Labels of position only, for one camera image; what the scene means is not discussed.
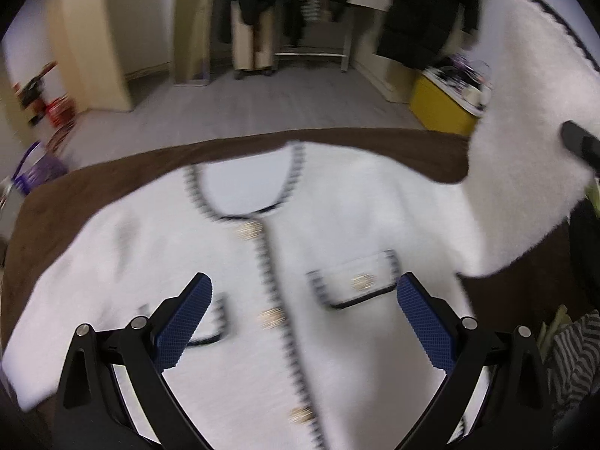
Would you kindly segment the metal clothes rack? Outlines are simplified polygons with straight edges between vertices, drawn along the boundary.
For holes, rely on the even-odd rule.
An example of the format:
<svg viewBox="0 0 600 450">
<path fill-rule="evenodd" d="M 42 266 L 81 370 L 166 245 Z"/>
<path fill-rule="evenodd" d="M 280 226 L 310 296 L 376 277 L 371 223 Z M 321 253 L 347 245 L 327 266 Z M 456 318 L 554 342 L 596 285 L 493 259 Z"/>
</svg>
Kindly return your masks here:
<svg viewBox="0 0 600 450">
<path fill-rule="evenodd" d="M 286 35 L 286 9 L 288 0 L 276 0 L 274 6 L 273 71 L 292 61 L 322 60 L 340 61 L 340 71 L 346 73 L 350 67 L 353 45 L 355 13 L 347 7 L 340 20 L 323 16 L 306 20 L 299 40 Z"/>
</svg>

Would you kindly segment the zebra striped garment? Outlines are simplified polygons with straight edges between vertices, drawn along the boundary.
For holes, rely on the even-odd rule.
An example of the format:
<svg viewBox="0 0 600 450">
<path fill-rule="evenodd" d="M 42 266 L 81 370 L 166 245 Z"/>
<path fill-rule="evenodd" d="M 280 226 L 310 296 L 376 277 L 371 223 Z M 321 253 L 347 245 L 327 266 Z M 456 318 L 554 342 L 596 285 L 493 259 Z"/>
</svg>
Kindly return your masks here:
<svg viewBox="0 0 600 450">
<path fill-rule="evenodd" d="M 561 327 L 546 363 L 557 433 L 575 417 L 584 399 L 599 389 L 599 311 Z"/>
</svg>

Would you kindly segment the yellow storage box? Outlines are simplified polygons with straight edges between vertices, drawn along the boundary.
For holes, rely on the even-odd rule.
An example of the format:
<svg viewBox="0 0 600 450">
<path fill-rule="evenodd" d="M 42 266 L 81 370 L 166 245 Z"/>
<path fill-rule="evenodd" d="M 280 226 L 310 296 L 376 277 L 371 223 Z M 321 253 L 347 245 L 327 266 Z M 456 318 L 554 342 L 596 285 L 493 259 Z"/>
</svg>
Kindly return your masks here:
<svg viewBox="0 0 600 450">
<path fill-rule="evenodd" d="M 409 109 L 425 129 L 465 137 L 474 132 L 481 117 L 479 110 L 425 73 L 415 80 Z"/>
</svg>

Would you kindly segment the purple basket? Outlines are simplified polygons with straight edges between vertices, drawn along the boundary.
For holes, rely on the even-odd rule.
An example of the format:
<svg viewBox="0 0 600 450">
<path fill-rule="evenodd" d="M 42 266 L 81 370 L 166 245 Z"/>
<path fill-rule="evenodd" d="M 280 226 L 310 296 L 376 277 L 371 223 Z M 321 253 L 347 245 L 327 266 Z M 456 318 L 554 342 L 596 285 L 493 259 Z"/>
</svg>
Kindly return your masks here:
<svg viewBox="0 0 600 450">
<path fill-rule="evenodd" d="M 68 168 L 40 141 L 33 142 L 22 156 L 11 182 L 24 196 L 46 183 L 54 181 L 68 173 Z"/>
</svg>

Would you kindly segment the red bag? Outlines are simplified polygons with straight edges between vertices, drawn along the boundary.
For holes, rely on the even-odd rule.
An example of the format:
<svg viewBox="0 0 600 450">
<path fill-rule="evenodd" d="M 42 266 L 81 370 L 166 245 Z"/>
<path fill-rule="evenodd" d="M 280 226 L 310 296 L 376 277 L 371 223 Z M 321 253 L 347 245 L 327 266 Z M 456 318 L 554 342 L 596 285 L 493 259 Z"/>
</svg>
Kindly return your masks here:
<svg viewBox="0 0 600 450">
<path fill-rule="evenodd" d="M 75 101 L 67 94 L 57 97 L 47 104 L 46 116 L 56 129 L 68 125 L 76 116 Z"/>
</svg>

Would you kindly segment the beige hanging trousers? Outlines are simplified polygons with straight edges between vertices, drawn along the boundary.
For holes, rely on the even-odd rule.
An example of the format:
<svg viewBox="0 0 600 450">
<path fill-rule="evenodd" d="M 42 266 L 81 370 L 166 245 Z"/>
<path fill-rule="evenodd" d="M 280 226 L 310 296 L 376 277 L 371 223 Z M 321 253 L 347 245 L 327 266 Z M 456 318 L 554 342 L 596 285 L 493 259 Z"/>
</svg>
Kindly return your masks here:
<svg viewBox="0 0 600 450">
<path fill-rule="evenodd" d="M 241 79 L 246 74 L 260 72 L 271 75 L 274 71 L 275 10 L 261 13 L 256 25 L 247 25 L 239 4 L 231 5 L 232 57 L 234 76 Z"/>
</svg>

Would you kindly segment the beige wardrobe door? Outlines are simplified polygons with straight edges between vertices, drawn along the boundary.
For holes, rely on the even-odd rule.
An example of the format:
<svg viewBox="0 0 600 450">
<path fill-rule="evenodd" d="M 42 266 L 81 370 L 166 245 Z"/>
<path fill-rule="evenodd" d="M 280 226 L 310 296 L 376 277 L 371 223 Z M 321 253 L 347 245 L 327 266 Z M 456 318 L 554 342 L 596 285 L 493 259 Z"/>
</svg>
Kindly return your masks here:
<svg viewBox="0 0 600 450">
<path fill-rule="evenodd" d="M 177 84 L 210 82 L 214 0 L 175 0 L 172 75 Z"/>
</svg>

